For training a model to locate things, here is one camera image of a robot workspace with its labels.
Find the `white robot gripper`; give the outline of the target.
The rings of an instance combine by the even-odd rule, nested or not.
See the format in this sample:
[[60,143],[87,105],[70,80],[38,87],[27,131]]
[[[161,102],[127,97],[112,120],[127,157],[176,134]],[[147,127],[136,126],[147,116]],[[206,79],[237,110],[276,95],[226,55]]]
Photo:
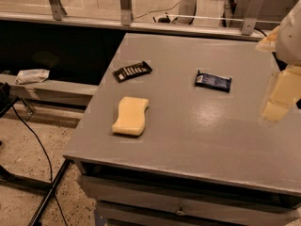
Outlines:
[[255,49],[275,52],[277,58],[289,65],[283,71],[273,72],[266,89],[260,118],[281,121],[301,99],[301,0],[269,34],[260,40]]

